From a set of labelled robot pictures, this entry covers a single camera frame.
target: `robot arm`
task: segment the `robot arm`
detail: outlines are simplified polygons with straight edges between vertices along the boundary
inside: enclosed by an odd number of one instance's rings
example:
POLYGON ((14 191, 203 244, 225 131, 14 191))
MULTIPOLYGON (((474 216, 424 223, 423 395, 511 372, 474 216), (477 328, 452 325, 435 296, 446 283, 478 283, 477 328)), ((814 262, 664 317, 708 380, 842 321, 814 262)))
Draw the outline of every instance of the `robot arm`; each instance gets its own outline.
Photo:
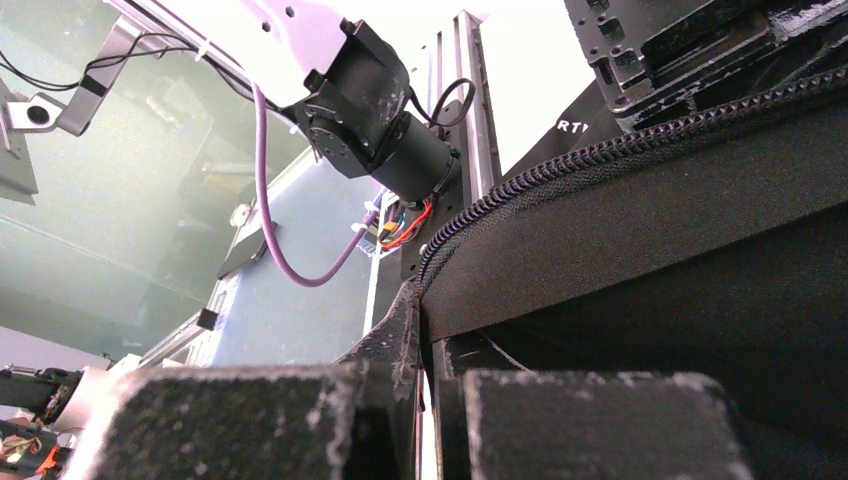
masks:
POLYGON ((290 106, 291 120, 346 177, 371 175, 418 202, 452 173, 449 147, 404 111, 406 67, 365 22, 303 0, 160 4, 235 59, 269 100, 290 106))

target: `red wire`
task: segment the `red wire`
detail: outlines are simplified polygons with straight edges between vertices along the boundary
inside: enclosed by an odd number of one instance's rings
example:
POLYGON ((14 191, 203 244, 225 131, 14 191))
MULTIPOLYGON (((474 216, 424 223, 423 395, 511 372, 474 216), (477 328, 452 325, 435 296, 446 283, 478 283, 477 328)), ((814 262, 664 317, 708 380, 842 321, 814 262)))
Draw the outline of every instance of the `red wire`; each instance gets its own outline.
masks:
POLYGON ((406 240, 406 237, 408 237, 410 233, 415 231, 415 227, 417 227, 421 222, 423 222, 424 219, 426 219, 427 216, 430 215, 430 212, 432 212, 432 211, 433 211, 433 204, 428 203, 427 206, 424 208, 424 213, 419 215, 418 218, 415 219, 415 221, 413 221, 411 224, 409 224, 409 227, 407 227, 407 229, 404 230, 404 232, 398 238, 392 240, 389 243, 382 243, 381 242, 380 245, 382 245, 383 248, 386 249, 386 250, 389 250, 389 249, 392 249, 392 248, 398 246, 401 242, 406 240))

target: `black cable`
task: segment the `black cable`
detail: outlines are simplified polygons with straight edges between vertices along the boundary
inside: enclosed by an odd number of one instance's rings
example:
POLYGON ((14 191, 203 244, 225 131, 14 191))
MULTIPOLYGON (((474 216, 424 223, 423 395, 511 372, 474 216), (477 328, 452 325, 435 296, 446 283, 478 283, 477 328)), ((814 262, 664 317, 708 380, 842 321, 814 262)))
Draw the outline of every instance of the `black cable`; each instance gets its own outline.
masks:
MULTIPOLYGON (((196 47, 194 47, 188 40, 180 37, 179 35, 174 35, 174 34, 170 34, 170 33, 143 33, 143 34, 141 34, 141 35, 139 35, 138 37, 135 38, 135 40, 133 41, 133 43, 130 45, 129 49, 127 50, 127 53, 120 54, 120 55, 109 55, 109 56, 106 56, 106 57, 100 57, 100 58, 96 58, 96 59, 88 62, 86 64, 85 68, 83 69, 82 78, 84 78, 88 74, 88 72, 91 71, 91 70, 99 69, 99 68, 112 67, 112 66, 115 66, 115 65, 117 65, 117 64, 119 64, 119 63, 121 63, 121 62, 123 62, 127 59, 130 59, 130 58, 145 57, 145 56, 150 56, 150 55, 164 55, 165 53, 168 53, 168 52, 197 52, 197 51, 198 51, 198 49, 196 47), (136 47, 138 47, 138 43, 142 39, 148 38, 148 37, 171 38, 171 39, 179 41, 184 46, 183 47, 165 47, 165 48, 161 48, 161 49, 157 49, 157 50, 151 50, 151 51, 147 51, 147 52, 132 53, 133 50, 135 50, 136 47)), ((20 69, 15 67, 12 64, 12 62, 9 61, 9 59, 6 57, 6 55, 2 51, 0 51, 0 58, 2 58, 4 62, 6 62, 5 64, 0 63, 0 67, 8 70, 12 74, 14 74, 18 78, 20 78, 21 80, 23 80, 23 81, 27 82, 28 84, 30 84, 30 85, 32 85, 36 88, 39 88, 41 90, 50 91, 50 92, 65 92, 65 91, 73 90, 74 88, 79 87, 80 83, 81 83, 81 80, 74 82, 74 83, 66 83, 66 84, 51 83, 51 82, 47 82, 47 81, 44 81, 44 80, 40 80, 40 79, 37 79, 37 78, 35 78, 31 75, 27 75, 26 73, 22 72, 20 69)), ((212 69, 215 70, 215 72, 221 77, 221 79, 224 81, 224 83, 226 83, 227 86, 230 87, 230 89, 232 89, 237 95, 244 98, 245 100, 248 100, 250 102, 253 101, 253 97, 245 93, 245 91, 249 90, 248 87, 244 84, 244 82, 241 81, 240 78, 238 78, 238 76, 234 75, 229 70, 223 68, 221 65, 219 65, 214 60, 210 59, 208 56, 204 56, 203 58, 212 67, 212 69)), ((274 111, 274 112, 277 112, 277 113, 281 112, 281 109, 270 101, 266 101, 266 107, 268 109, 274 111)))
POLYGON ((421 116, 424 117, 424 120, 430 122, 431 127, 437 126, 442 128, 450 128, 459 125, 459 123, 462 122, 468 115, 468 111, 471 110, 471 105, 474 101, 474 94, 477 92, 477 87, 474 86, 474 82, 467 78, 460 78, 458 80, 454 80, 453 83, 448 85, 448 88, 445 89, 445 91, 442 93, 442 96, 439 97, 439 101, 436 102, 436 108, 433 109, 432 117, 428 115, 427 111, 424 110, 424 107, 421 106, 421 101, 418 99, 418 95, 415 93, 415 90, 413 90, 412 87, 410 87, 409 90, 409 99, 412 101, 412 105, 415 107, 416 110, 418 110, 418 113, 420 113, 421 116), (448 97, 450 97, 450 94, 453 93, 454 90, 456 90, 463 84, 468 85, 468 94, 465 96, 465 100, 463 100, 462 102, 462 107, 459 110, 459 114, 457 114, 456 118, 454 118, 448 123, 439 123, 439 115, 441 114, 442 108, 444 108, 445 102, 447 102, 448 97))
POLYGON ((442 188, 444 188, 445 182, 447 182, 448 178, 450 178, 450 172, 451 170, 453 170, 453 163, 455 161, 456 157, 451 155, 451 161, 448 162, 448 167, 445 169, 445 173, 442 175, 442 179, 439 180, 439 183, 437 183, 435 187, 433 187, 433 195, 438 196, 440 193, 442 193, 442 188))
MULTIPOLYGON (((197 49, 195 47, 193 47, 187 40, 185 40, 184 38, 179 37, 177 35, 172 35, 172 34, 169 34, 169 33, 143 33, 143 34, 141 34, 141 35, 139 35, 138 37, 135 38, 132 45, 130 45, 129 49, 127 50, 127 53, 124 53, 124 54, 121 54, 121 55, 109 55, 109 56, 106 56, 106 57, 100 57, 100 58, 96 58, 96 59, 88 62, 85 66, 85 69, 83 69, 83 73, 81 75, 81 78, 85 78, 85 76, 88 74, 88 72, 93 70, 93 69, 112 67, 112 66, 115 66, 115 65, 129 59, 129 58, 144 57, 144 56, 149 56, 149 55, 163 55, 163 54, 168 53, 168 52, 184 52, 184 51, 196 52, 197 49), (185 45, 185 47, 166 47, 166 48, 161 48, 161 49, 158 49, 158 50, 151 50, 151 51, 147 51, 147 52, 132 53, 133 50, 135 50, 135 48, 138 46, 138 42, 140 42, 142 39, 147 38, 147 37, 172 38, 172 39, 179 40, 180 42, 182 42, 183 45, 185 45)), ((80 83, 82 82, 82 80, 78 80, 74 83, 60 84, 60 83, 52 83, 52 82, 47 82, 45 80, 40 80, 40 79, 37 79, 37 78, 35 78, 31 75, 27 75, 26 73, 22 72, 19 68, 15 67, 12 64, 12 62, 9 61, 8 57, 6 57, 6 55, 2 51, 0 51, 0 58, 2 58, 4 62, 6 62, 5 64, 0 63, 0 67, 8 70, 11 73, 13 73, 18 78, 27 82, 28 84, 30 84, 30 85, 32 85, 36 88, 40 88, 42 90, 46 90, 46 91, 50 91, 50 92, 65 92, 65 91, 73 90, 74 88, 79 87, 80 83)))

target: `cable tie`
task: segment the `cable tie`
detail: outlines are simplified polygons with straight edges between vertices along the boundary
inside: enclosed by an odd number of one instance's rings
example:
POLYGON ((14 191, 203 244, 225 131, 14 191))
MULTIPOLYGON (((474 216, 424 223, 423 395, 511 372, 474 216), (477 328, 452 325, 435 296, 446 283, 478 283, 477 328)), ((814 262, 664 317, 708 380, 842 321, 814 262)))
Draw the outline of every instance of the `cable tie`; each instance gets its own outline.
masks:
POLYGON ((203 56, 209 51, 210 45, 212 45, 212 42, 208 38, 200 44, 200 47, 197 48, 197 55, 194 56, 195 62, 199 62, 203 59, 203 56))

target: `white surface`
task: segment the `white surface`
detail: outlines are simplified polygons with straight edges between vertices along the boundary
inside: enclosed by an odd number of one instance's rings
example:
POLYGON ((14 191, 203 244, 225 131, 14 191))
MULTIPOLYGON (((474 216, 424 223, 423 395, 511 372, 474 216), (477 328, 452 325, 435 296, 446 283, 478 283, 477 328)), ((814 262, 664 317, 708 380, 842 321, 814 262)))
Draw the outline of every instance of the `white surface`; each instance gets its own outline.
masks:
POLYGON ((493 8, 480 27, 506 173, 595 80, 562 0, 493 8))
POLYGON ((114 380, 115 376, 110 375, 106 370, 84 368, 82 379, 74 390, 71 400, 52 425, 53 431, 68 432, 85 427, 91 412, 97 411, 97 403, 112 387, 114 380))
POLYGON ((304 0, 159 0, 174 16, 234 58, 268 99, 291 105, 308 95, 303 79, 326 73, 346 38, 342 16, 304 0), (292 16, 286 14, 291 9, 292 16), (263 23, 270 25, 263 30, 263 23))
POLYGON ((426 375, 421 383, 425 408, 421 422, 421 480, 435 480, 439 478, 439 467, 436 462, 436 419, 433 417, 430 382, 427 381, 426 375))

